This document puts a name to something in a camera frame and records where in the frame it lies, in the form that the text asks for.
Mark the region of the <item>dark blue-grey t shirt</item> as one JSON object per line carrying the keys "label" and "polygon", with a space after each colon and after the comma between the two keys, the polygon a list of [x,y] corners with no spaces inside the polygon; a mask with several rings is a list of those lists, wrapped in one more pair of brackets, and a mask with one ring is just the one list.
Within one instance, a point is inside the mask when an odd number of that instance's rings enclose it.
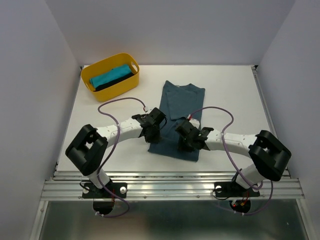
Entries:
{"label": "dark blue-grey t shirt", "polygon": [[191,162],[198,161],[199,150],[186,152],[178,149],[180,136],[175,129],[189,114],[201,121],[202,112],[196,111],[203,107],[205,91],[205,88],[191,83],[177,86],[170,81],[165,82],[159,109],[166,115],[167,123],[160,131],[160,142],[150,144],[149,153]]}

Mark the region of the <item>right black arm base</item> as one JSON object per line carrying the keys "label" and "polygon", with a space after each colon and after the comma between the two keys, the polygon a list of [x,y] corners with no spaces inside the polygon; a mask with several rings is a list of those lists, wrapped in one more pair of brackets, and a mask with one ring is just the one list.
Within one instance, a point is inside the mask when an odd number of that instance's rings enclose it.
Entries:
{"label": "right black arm base", "polygon": [[231,181],[216,181],[212,194],[218,199],[259,197],[260,192],[251,188],[245,189],[240,186],[234,178]]}

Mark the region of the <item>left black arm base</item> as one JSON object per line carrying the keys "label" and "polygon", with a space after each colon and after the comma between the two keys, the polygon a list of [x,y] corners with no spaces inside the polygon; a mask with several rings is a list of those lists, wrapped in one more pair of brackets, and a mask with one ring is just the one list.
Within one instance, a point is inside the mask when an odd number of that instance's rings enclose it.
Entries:
{"label": "left black arm base", "polygon": [[[82,198],[83,199],[111,199],[114,196],[111,195],[104,188],[97,188],[91,181],[81,181],[79,183],[82,188]],[[126,182],[109,182],[106,188],[112,192],[114,195],[125,199],[127,197],[128,184]]]}

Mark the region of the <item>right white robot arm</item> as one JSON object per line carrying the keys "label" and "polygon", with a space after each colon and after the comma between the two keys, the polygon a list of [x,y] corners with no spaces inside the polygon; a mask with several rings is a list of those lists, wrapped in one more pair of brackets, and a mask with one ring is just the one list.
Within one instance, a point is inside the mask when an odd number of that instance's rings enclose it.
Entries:
{"label": "right white robot arm", "polygon": [[178,148],[182,151],[225,151],[229,158],[234,153],[252,160],[252,164],[244,169],[239,169],[234,160],[230,161],[237,171],[230,182],[231,192],[235,195],[256,188],[264,180],[280,181],[292,156],[290,150],[267,130],[250,135],[223,133],[212,127],[199,129],[186,119],[175,131],[179,135]]}

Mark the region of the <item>yellow plastic basket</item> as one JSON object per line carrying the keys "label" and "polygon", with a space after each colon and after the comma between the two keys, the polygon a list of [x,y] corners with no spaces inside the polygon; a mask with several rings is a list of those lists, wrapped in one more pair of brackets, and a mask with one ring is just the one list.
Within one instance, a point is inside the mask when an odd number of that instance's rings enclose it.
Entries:
{"label": "yellow plastic basket", "polygon": [[137,87],[140,67],[128,53],[118,53],[85,67],[80,76],[95,99],[105,102]]}

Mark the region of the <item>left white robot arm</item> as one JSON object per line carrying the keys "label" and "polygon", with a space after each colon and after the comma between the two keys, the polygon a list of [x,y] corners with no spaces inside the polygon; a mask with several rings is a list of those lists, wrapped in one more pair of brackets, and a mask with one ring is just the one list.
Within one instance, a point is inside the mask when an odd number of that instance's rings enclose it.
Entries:
{"label": "left white robot arm", "polygon": [[118,143],[143,137],[147,143],[159,143],[161,123],[166,115],[158,108],[146,114],[136,114],[129,119],[105,127],[84,125],[65,150],[65,155],[74,166],[94,185],[100,197],[111,193],[110,177],[100,169],[105,151]]}

